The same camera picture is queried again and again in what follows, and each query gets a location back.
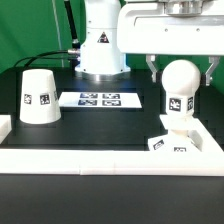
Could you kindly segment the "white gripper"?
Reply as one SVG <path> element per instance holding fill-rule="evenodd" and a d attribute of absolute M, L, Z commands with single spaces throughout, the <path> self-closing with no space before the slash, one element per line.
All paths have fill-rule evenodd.
<path fill-rule="evenodd" d="M 224 1 L 129 1 L 118 17 L 117 44 L 124 53 L 149 54 L 146 63 L 156 82 L 155 55 L 206 55 L 209 67 L 201 84 L 209 86 L 224 55 Z"/>

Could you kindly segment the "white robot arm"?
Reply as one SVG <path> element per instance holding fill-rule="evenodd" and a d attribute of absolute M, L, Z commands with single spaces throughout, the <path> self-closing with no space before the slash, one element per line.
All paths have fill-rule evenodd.
<path fill-rule="evenodd" d="M 209 85 L 224 56 L 224 0 L 84 0 L 86 40 L 81 77 L 108 80 L 128 72 L 128 54 L 144 54 L 152 72 L 158 55 L 207 56 L 202 80 Z"/>

